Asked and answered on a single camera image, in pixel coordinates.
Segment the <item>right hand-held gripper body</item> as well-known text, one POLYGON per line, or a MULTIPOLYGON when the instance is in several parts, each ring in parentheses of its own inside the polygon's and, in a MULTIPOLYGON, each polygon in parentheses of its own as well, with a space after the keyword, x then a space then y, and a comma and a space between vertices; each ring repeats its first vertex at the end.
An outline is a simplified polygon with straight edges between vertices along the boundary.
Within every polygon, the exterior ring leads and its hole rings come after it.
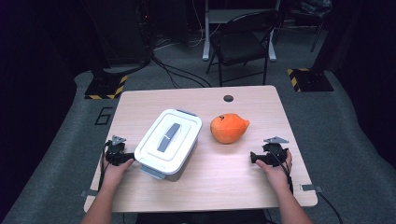
POLYGON ((265 152, 263 161, 267 165, 278 166, 286 161, 288 149, 283 148, 282 144, 288 143, 288 140, 275 136, 272 138, 264 139, 263 142, 264 145, 262 146, 262 148, 265 152))

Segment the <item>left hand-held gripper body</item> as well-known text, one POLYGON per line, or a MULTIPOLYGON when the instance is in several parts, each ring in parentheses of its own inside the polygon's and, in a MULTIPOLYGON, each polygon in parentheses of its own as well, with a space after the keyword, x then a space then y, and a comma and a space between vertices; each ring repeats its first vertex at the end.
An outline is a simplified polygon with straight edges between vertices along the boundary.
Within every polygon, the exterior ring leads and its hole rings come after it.
POLYGON ((124 153, 125 141, 125 138, 113 135, 112 138, 106 142, 106 160, 109 163, 119 166, 121 163, 126 162, 124 153))

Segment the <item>orange plush mango toy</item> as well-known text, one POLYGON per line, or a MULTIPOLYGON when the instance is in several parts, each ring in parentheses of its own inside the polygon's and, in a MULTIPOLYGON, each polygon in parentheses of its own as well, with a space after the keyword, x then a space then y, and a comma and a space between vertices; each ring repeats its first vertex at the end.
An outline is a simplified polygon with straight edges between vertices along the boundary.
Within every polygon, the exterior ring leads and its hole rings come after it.
POLYGON ((215 117, 210 123, 210 132, 222 144, 236 142, 248 129, 250 121, 235 113, 215 117))

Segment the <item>person's left hand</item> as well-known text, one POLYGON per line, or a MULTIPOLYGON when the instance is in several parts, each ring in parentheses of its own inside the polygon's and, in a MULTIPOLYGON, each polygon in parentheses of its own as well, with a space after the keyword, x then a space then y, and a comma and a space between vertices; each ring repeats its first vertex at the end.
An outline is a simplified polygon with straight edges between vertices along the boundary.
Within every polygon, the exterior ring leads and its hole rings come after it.
POLYGON ((131 167, 133 163, 134 159, 129 159, 127 162, 116 166, 106 161, 102 189, 115 190, 123 179, 124 173, 131 167))

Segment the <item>person's right hand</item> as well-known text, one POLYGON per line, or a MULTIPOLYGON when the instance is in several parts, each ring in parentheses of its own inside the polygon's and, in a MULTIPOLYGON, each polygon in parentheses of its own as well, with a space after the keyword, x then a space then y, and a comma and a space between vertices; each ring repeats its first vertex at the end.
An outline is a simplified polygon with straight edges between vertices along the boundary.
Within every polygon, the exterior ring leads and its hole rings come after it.
POLYGON ((290 172, 292 167, 292 156, 289 151, 287 152, 286 161, 277 167, 267 165, 263 161, 256 161, 256 164, 264 170, 270 186, 276 192, 276 195, 286 196, 287 194, 291 194, 290 172))

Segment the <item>black striped stand base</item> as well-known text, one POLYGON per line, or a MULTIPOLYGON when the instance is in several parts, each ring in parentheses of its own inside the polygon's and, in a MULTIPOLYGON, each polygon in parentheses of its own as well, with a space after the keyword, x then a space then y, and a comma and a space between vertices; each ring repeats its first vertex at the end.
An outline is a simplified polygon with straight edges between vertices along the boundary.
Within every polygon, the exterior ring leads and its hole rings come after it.
POLYGON ((117 99, 124 88, 127 76, 111 76, 103 79, 94 78, 85 91, 85 99, 117 99))
POLYGON ((306 68, 291 68, 287 72, 296 92, 333 91, 323 72, 316 73, 306 68))

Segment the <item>person's dark clothing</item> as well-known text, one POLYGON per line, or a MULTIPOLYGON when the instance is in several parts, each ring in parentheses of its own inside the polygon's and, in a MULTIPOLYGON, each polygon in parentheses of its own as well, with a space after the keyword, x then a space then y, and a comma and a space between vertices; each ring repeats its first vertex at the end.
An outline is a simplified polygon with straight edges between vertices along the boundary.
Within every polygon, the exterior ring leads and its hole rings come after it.
POLYGON ((266 224, 264 211, 141 213, 135 224, 266 224))

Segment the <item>black folding chair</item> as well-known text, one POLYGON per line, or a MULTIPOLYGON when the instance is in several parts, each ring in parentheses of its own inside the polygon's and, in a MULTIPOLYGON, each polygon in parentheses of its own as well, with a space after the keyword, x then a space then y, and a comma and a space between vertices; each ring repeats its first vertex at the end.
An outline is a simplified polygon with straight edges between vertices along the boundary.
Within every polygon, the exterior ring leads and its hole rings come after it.
POLYGON ((219 32, 210 37, 210 45, 214 52, 209 60, 206 72, 216 64, 219 72, 219 85, 248 76, 262 75, 265 84, 269 60, 270 35, 279 22, 279 11, 264 9, 250 12, 233 18, 225 23, 219 32), (223 66, 231 66, 263 59, 263 70, 252 75, 239 75, 225 79, 223 66))

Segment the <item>dark chair with cloth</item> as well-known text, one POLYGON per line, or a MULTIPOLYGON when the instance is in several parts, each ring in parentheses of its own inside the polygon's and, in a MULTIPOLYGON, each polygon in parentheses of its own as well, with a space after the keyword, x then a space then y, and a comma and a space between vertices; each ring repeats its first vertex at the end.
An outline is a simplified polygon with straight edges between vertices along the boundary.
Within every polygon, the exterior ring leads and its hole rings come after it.
POLYGON ((323 23, 331 11, 332 0, 292 0, 289 6, 288 12, 290 15, 303 21, 312 21, 317 26, 311 52, 316 47, 323 23))

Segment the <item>white metal desk frame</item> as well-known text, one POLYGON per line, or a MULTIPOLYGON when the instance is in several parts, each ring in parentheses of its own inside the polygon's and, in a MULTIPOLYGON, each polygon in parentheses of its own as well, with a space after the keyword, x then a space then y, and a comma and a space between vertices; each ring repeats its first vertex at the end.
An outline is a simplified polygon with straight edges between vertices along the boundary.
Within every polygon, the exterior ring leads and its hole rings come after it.
POLYGON ((213 0, 205 0, 205 40, 202 54, 202 60, 204 62, 209 60, 210 54, 210 24, 222 24, 242 14, 258 12, 258 9, 253 8, 229 9, 224 7, 221 9, 211 9, 209 7, 210 1, 213 0))

